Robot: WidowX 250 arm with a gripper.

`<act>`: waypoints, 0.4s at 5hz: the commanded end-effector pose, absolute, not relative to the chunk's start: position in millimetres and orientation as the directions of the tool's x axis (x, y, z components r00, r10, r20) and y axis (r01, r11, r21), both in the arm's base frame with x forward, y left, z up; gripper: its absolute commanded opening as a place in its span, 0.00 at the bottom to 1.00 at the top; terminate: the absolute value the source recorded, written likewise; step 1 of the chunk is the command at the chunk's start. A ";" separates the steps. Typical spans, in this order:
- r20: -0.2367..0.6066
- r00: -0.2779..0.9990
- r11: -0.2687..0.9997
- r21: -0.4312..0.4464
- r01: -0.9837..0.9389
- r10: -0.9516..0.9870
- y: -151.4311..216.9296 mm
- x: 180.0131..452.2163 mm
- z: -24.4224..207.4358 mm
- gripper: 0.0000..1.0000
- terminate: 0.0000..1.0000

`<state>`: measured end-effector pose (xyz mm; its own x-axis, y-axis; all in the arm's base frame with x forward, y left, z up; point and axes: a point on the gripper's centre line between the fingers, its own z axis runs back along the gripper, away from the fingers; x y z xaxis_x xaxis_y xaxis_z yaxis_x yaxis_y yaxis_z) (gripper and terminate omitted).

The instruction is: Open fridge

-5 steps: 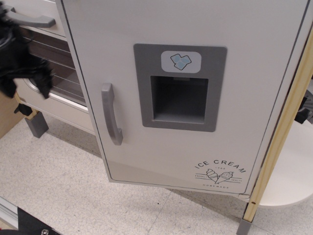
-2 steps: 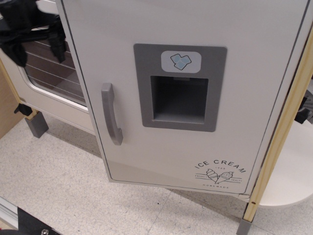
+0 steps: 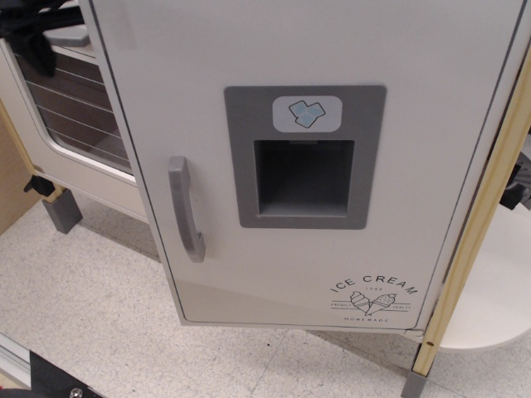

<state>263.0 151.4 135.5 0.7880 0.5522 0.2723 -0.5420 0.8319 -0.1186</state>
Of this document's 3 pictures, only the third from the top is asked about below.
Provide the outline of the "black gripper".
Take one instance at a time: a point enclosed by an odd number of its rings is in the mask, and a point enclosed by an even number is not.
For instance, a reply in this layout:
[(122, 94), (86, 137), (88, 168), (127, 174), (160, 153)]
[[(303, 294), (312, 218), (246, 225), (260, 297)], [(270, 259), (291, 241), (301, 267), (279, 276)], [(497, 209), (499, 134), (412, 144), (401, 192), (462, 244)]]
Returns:
[(42, 32), (84, 24), (80, 7), (66, 1), (1, 1), (1, 38), (39, 74), (53, 77), (56, 55)]

